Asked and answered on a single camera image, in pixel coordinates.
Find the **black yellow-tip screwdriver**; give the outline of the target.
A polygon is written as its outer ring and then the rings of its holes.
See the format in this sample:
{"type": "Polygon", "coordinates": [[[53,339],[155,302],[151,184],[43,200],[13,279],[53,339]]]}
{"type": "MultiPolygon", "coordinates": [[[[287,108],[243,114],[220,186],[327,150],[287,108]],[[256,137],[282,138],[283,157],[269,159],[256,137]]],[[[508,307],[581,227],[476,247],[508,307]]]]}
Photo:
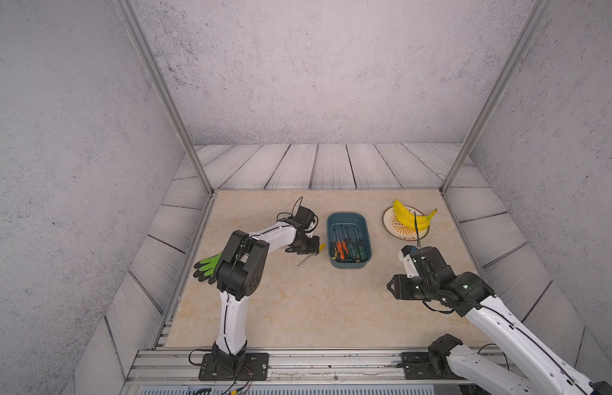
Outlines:
{"type": "Polygon", "coordinates": [[[336,240],[335,240],[335,230],[333,227],[331,227],[329,229],[329,239],[330,239],[330,255],[331,255],[331,259],[333,261],[337,260],[337,247],[336,247],[336,240]]]}

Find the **yellow handle screwdriver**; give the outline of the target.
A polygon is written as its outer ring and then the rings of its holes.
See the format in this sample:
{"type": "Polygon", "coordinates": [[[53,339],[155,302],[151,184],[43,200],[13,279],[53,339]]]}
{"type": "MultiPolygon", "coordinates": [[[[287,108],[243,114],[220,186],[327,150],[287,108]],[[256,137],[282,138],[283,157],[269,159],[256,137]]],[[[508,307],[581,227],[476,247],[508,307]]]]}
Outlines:
{"type": "Polygon", "coordinates": [[[298,264],[297,264],[297,265],[294,267],[294,269],[299,268],[299,267],[300,267],[302,264],[304,264],[305,262],[307,262],[307,261],[308,261],[310,258],[313,258],[313,257],[318,256],[318,255],[319,255],[319,254],[320,254],[320,253],[321,253],[321,252],[322,252],[322,251],[323,251],[323,250],[326,248],[326,246],[327,246],[327,245],[326,245],[325,243],[323,243],[323,244],[319,245],[319,249],[318,249],[318,251],[317,251],[316,253],[311,253],[311,254],[309,254],[309,255],[308,255],[306,258],[304,258],[304,259],[303,259],[301,262],[299,262],[299,263],[298,263],[298,264]]]}

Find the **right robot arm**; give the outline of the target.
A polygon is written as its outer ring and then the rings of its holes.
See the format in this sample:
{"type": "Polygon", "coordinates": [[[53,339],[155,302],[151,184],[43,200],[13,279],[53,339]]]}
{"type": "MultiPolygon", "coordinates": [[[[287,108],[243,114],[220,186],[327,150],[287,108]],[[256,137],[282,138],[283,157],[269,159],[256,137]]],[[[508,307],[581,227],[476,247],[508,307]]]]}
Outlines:
{"type": "Polygon", "coordinates": [[[612,394],[611,384],[592,381],[547,347],[473,273],[444,280],[434,274],[395,275],[387,288],[400,301],[440,302],[444,314],[456,313],[475,325],[521,370],[516,375],[445,334],[428,347],[429,377],[462,378],[491,394],[612,394]]]}

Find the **green handle screwdriver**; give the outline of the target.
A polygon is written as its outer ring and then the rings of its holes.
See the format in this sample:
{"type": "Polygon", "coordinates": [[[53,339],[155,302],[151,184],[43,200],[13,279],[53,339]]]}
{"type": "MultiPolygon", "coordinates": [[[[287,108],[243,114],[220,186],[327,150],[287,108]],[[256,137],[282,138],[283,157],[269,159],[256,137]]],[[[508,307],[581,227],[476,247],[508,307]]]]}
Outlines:
{"type": "Polygon", "coordinates": [[[355,225],[353,225],[353,232],[355,234],[355,249],[356,249],[356,256],[357,256],[357,260],[358,262],[362,262],[362,253],[360,252],[360,236],[358,233],[358,230],[356,228],[355,225]]]}
{"type": "Polygon", "coordinates": [[[368,259],[368,254],[367,254],[367,251],[365,249],[364,241],[360,237],[360,234],[359,234],[357,228],[355,228],[355,233],[356,233],[356,243],[357,243],[357,249],[358,249],[359,256],[360,256],[360,261],[361,262],[366,262],[367,259],[368,259]]]}

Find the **orange screwdriver large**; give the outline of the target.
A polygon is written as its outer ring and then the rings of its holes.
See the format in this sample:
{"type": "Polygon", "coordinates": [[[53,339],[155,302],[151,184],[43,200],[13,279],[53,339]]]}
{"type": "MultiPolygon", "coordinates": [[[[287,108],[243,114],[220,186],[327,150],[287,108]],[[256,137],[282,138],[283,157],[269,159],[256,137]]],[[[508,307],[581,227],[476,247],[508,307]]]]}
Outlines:
{"type": "Polygon", "coordinates": [[[334,228],[334,235],[336,237],[336,247],[335,247],[336,260],[337,262],[343,262],[345,259],[345,251],[344,251],[344,248],[342,247],[342,239],[339,235],[337,226],[334,228]]]}

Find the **black yellow copper-shaft screwdriver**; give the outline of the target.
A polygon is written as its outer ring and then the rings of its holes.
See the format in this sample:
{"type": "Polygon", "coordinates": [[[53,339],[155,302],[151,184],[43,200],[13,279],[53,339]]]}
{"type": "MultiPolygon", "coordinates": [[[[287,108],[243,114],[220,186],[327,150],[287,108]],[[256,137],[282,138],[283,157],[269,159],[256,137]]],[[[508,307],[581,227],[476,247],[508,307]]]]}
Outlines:
{"type": "Polygon", "coordinates": [[[347,228],[345,228],[345,232],[346,232],[346,236],[347,236],[346,243],[347,243],[347,247],[348,247],[348,249],[350,251],[351,259],[353,261],[356,261],[357,260],[357,256],[356,256],[355,243],[352,240],[352,238],[350,237],[350,232],[349,232],[349,230],[347,230],[347,228]]]}

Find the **orange screwdriver small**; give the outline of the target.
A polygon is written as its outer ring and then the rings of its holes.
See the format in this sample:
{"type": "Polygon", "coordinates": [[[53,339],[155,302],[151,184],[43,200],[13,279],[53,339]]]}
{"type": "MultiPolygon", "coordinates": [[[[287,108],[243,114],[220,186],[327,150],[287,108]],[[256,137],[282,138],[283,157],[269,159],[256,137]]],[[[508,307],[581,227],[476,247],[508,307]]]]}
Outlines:
{"type": "Polygon", "coordinates": [[[343,251],[344,257],[345,257],[344,260],[345,261],[349,261],[350,260],[350,251],[349,251],[349,249],[347,247],[347,243],[346,243],[346,240],[345,240],[345,234],[344,234],[343,230],[340,230],[340,235],[341,235],[340,238],[341,238],[341,243],[342,243],[342,251],[343,251]]]}

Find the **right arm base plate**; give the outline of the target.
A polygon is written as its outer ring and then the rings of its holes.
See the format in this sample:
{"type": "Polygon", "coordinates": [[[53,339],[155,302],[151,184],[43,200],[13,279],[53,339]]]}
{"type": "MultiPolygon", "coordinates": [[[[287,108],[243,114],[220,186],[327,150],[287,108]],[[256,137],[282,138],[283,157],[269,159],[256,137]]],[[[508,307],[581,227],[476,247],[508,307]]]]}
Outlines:
{"type": "Polygon", "coordinates": [[[431,352],[403,352],[401,363],[406,380],[460,380],[444,355],[431,352]]]}

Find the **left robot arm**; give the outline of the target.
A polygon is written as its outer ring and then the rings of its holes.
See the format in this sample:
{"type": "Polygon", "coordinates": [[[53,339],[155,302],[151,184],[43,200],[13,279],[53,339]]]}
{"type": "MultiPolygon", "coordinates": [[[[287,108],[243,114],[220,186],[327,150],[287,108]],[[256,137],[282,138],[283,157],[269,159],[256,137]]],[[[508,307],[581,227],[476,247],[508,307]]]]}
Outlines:
{"type": "Polygon", "coordinates": [[[319,219],[299,222],[293,217],[252,233],[233,232],[217,263],[213,277],[220,291],[220,329],[211,356],[231,375],[243,369],[247,349],[245,325],[250,296],[258,289],[268,255],[276,250],[297,255],[317,255],[319,237],[313,232],[319,219]]]}

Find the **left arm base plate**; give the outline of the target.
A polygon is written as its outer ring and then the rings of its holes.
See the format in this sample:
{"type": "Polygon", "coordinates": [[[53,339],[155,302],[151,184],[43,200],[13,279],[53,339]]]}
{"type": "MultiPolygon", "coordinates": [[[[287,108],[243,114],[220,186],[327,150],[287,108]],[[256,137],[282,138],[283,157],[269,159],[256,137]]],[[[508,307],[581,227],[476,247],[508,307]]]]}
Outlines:
{"type": "Polygon", "coordinates": [[[269,354],[240,352],[228,355],[218,350],[203,357],[200,381],[265,381],[268,378],[269,354]]]}

